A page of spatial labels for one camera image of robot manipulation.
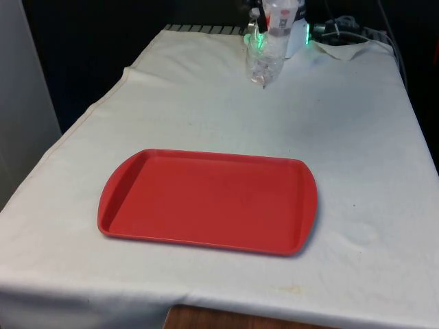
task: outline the red tray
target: red tray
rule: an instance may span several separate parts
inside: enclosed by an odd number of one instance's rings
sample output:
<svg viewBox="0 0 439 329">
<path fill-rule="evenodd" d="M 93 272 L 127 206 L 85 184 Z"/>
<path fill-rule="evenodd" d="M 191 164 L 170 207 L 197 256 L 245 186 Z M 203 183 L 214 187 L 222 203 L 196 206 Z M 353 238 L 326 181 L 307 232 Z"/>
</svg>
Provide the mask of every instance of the red tray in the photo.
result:
<svg viewBox="0 0 439 329">
<path fill-rule="evenodd" d="M 299 160 L 146 149 L 107 181 L 107 235 L 288 255 L 311 231 L 317 189 Z"/>
</svg>

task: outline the white wall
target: white wall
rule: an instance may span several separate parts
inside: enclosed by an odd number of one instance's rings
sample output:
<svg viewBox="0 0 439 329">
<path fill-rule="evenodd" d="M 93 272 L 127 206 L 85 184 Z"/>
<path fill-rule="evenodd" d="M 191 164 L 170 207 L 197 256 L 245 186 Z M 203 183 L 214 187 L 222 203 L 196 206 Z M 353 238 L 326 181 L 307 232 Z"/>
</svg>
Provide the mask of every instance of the white wall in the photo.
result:
<svg viewBox="0 0 439 329">
<path fill-rule="evenodd" d="M 0 0 L 0 210 L 59 137 L 21 0 Z"/>
</svg>

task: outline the white tablecloth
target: white tablecloth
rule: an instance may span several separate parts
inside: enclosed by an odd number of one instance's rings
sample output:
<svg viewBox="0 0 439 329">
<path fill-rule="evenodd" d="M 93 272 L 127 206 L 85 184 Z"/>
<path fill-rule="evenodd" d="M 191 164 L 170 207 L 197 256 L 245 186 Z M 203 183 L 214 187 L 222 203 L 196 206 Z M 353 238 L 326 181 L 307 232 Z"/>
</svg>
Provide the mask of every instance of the white tablecloth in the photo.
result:
<svg viewBox="0 0 439 329">
<path fill-rule="evenodd" d="M 159 328 L 179 303 L 439 328 L 439 180 L 393 57 L 370 45 L 345 62 L 311 45 L 265 90 L 244 61 L 238 36 L 161 32 L 44 155 L 0 214 L 3 329 Z M 319 192 L 305 249 L 106 238 L 101 191 L 147 148 L 305 161 Z"/>
</svg>

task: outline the white cloth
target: white cloth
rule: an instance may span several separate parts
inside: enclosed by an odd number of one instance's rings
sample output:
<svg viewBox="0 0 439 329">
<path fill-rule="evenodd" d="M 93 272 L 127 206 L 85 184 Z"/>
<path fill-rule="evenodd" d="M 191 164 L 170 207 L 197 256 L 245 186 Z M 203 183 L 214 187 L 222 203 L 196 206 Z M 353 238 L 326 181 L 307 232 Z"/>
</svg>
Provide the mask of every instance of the white cloth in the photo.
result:
<svg viewBox="0 0 439 329">
<path fill-rule="evenodd" d="M 304 48 L 265 90 L 244 62 L 240 36 L 161 32 L 44 155 L 0 214 L 2 328 L 159 328 L 179 303 L 439 328 L 439 180 L 392 55 L 371 44 L 344 62 Z M 305 249 L 106 238 L 101 191 L 147 148 L 305 161 L 319 192 Z"/>
</svg>

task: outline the green light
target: green light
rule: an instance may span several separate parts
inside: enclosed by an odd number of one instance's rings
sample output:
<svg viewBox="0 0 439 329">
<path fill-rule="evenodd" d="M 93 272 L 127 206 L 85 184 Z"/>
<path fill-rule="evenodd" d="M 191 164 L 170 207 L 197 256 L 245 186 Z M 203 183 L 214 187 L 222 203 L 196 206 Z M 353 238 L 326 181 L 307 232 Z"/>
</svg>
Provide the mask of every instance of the green light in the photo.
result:
<svg viewBox="0 0 439 329">
<path fill-rule="evenodd" d="M 257 36 L 258 49 L 262 48 L 264 39 L 265 39 L 265 36 L 261 33 L 258 33 L 258 36 Z"/>
<path fill-rule="evenodd" d="M 310 38 L 311 38 L 311 36 L 309 35 L 309 24 L 307 24 L 307 36 L 306 36 L 306 39 L 305 39 L 305 44 L 306 45 L 308 45 Z"/>
</svg>

